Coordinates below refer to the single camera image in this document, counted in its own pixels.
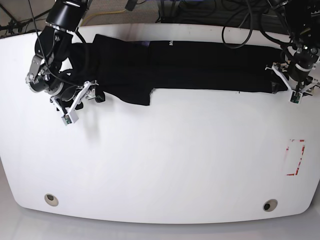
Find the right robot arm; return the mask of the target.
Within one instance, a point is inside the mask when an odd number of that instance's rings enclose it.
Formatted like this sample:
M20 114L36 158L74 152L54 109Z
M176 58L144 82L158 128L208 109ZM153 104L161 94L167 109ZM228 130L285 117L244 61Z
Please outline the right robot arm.
M46 18L46 26L37 35L35 55L26 83L35 92L46 92L50 102L58 103L62 113L75 105L83 108L80 93L97 103L106 100L98 86L98 54L93 44L79 33L79 24L89 9L89 0L57 0Z

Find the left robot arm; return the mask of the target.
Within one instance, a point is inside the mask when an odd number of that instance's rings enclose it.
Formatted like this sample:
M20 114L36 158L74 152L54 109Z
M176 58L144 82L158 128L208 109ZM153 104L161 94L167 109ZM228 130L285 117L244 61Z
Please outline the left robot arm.
M246 1L246 7L237 7L235 16L246 12L242 22L249 22L249 35L254 24L269 41L281 48L281 62L274 62L269 70L271 78L257 74L241 76L229 86L232 91L277 93L287 88L291 92L291 101L298 102L304 96L311 96L314 88L320 86L319 80L311 77L311 70L320 63L320 17L313 13L319 11L318 0L268 0L266 4L254 10L257 1ZM262 15L273 10L282 27L289 34L290 41L284 42L268 35L262 22Z

